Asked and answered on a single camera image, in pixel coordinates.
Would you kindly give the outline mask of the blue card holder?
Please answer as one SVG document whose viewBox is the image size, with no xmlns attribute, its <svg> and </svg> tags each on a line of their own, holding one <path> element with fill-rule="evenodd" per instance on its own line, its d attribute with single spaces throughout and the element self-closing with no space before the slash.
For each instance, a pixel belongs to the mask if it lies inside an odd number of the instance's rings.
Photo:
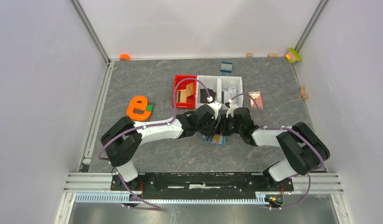
<svg viewBox="0 0 383 224">
<path fill-rule="evenodd" d="M 202 135 L 202 138 L 203 138 L 203 140 L 204 140 L 205 142 L 214 144 L 214 143 L 212 142 L 212 137 L 208 137 L 208 136 Z"/>
</svg>

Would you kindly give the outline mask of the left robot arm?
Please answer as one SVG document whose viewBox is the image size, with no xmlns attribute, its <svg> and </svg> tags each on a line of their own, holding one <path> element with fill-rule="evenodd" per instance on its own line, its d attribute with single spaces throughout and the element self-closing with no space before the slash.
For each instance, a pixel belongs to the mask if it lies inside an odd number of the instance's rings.
<svg viewBox="0 0 383 224">
<path fill-rule="evenodd" d="M 128 116 L 122 117 L 101 137 L 103 152 L 122 176 L 122 184 L 128 190 L 135 190 L 140 184 L 140 177 L 132 157 L 140 145 L 162 139 L 191 137 L 196 132 L 208 135 L 222 106 L 218 102 L 203 104 L 195 111 L 151 122 L 136 122 Z"/>
</svg>

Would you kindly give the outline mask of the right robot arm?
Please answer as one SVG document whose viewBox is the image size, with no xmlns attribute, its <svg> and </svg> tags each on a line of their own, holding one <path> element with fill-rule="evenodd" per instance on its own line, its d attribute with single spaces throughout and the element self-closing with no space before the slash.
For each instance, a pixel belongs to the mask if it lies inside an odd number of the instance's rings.
<svg viewBox="0 0 383 224">
<path fill-rule="evenodd" d="M 329 149 L 304 122 L 282 127 L 258 126 L 244 107 L 221 115 L 217 130 L 223 136 L 238 134 L 250 146 L 282 149 L 285 159 L 263 171 L 263 185 L 268 190 L 276 190 L 286 178 L 324 168 L 330 157 Z"/>
</svg>

